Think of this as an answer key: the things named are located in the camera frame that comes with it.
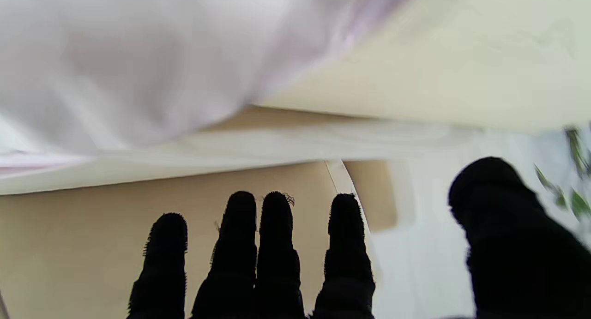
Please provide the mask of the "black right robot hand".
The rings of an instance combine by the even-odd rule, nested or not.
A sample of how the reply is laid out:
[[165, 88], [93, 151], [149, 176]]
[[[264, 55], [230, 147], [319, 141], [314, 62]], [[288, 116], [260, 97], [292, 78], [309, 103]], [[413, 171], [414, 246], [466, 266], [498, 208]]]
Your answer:
[[[464, 229], [477, 319], [588, 319], [590, 252], [547, 216], [515, 169], [497, 157], [467, 165], [449, 190], [452, 216]], [[194, 319], [304, 319], [293, 214], [283, 193], [262, 205], [233, 193], [224, 211], [211, 268], [192, 308]], [[330, 245], [313, 319], [371, 319], [375, 281], [361, 208], [336, 195]], [[185, 317], [187, 224], [170, 212], [154, 222], [129, 319]]]

